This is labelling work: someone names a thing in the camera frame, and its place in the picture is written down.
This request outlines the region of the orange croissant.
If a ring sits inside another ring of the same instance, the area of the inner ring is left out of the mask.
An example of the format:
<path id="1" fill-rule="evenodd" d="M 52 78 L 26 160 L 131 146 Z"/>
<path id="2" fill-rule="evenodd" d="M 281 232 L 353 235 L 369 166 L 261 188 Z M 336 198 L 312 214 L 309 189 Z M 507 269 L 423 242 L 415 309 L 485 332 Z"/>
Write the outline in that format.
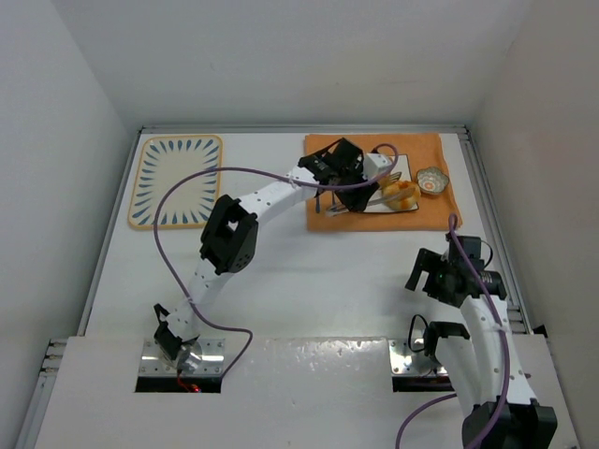
<path id="1" fill-rule="evenodd" d="M 401 175 L 401 172 L 393 173 L 378 182 L 382 196 L 396 195 L 402 189 Z"/>

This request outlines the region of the round golden bread roll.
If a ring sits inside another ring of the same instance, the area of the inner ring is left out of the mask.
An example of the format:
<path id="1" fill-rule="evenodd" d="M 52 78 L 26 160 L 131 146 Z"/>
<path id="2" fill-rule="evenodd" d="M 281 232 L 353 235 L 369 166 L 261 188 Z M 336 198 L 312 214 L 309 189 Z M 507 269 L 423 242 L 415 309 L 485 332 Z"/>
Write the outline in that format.
<path id="1" fill-rule="evenodd" d="M 421 197 L 419 186 L 412 181 L 402 181 L 402 189 L 393 196 L 383 196 L 384 204 L 394 211 L 411 210 Z"/>

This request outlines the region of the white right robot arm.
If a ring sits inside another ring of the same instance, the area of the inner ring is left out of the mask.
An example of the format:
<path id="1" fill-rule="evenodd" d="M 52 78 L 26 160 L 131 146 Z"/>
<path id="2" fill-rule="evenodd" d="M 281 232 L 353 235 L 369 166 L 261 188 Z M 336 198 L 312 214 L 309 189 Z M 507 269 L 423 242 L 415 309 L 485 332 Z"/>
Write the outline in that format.
<path id="1" fill-rule="evenodd" d="M 547 448 L 556 433 L 554 409 L 539 403 L 521 366 L 508 319 L 507 293 L 481 256 L 477 237 L 447 234 L 439 254 L 422 248 L 406 287 L 422 275 L 428 297 L 455 307 L 459 323 L 430 321 L 422 353 L 445 368 L 464 415 L 465 448 Z"/>

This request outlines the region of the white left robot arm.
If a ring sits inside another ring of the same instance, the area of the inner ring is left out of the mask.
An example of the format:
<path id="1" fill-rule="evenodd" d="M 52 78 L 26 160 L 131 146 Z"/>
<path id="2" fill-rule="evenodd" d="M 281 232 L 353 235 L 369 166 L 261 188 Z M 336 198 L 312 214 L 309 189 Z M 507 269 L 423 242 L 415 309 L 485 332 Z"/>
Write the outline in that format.
<path id="1" fill-rule="evenodd" d="M 272 182 L 252 193 L 220 196 L 200 235 L 199 261 L 194 278 L 184 282 L 171 262 L 165 263 L 183 293 L 184 304 L 168 311 L 155 305 L 158 328 L 154 340 L 175 362 L 184 347 L 199 336 L 197 323 L 208 320 L 200 305 L 216 299 L 227 281 L 253 260 L 259 229 L 299 203 L 335 194 L 348 210 L 362 212 L 397 163 L 379 150 L 364 152 L 346 138 L 299 159 L 286 174 L 269 175 Z"/>

